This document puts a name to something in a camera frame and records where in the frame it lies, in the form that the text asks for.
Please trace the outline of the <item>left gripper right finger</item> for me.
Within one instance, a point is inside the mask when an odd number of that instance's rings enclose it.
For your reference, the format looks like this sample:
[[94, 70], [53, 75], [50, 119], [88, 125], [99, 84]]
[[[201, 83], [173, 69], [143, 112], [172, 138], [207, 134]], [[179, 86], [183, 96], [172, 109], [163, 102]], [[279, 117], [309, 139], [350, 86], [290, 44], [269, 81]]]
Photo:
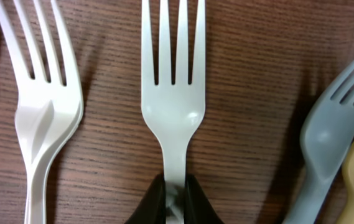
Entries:
[[185, 179], [184, 221], [185, 224], [224, 224], [193, 174], [187, 174]]

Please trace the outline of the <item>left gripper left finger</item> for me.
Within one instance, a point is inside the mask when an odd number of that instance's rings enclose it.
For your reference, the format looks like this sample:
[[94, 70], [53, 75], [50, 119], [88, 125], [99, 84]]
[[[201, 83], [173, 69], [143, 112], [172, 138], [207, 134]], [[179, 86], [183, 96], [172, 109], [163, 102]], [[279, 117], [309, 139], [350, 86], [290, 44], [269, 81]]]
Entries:
[[164, 175], [158, 174], [125, 224], [165, 224], [165, 216], [165, 181]]

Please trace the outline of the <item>white plastic fork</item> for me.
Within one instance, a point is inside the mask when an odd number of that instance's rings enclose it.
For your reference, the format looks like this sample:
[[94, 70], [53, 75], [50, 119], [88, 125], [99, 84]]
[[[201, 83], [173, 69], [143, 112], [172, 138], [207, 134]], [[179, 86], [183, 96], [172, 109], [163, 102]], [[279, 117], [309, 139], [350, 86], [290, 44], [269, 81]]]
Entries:
[[187, 1], [179, 3], [176, 58], [171, 58], [169, 4], [160, 2], [159, 56], [154, 65], [151, 15], [142, 1], [141, 111], [162, 149], [166, 223], [184, 223], [186, 154], [205, 115], [206, 1], [198, 0], [193, 65], [189, 66]]
[[77, 61], [66, 23], [57, 1], [51, 2], [58, 30], [65, 76], [60, 74], [57, 53], [41, 2], [34, 1], [47, 55], [46, 78], [41, 54], [21, 1], [15, 7], [26, 37], [34, 76], [30, 76], [11, 20], [0, 0], [0, 25], [11, 58], [18, 89], [15, 129], [27, 173], [25, 223], [44, 224], [46, 186], [50, 166], [71, 138], [83, 117], [83, 93]]

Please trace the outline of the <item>light blue plastic fork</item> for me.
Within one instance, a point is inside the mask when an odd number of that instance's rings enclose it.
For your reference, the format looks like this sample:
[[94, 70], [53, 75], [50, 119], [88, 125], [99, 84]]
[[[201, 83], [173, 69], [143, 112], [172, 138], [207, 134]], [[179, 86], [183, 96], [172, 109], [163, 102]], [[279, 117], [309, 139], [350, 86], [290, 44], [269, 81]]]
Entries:
[[283, 224], [313, 224], [354, 138], [354, 61], [321, 94], [300, 132], [306, 179]]

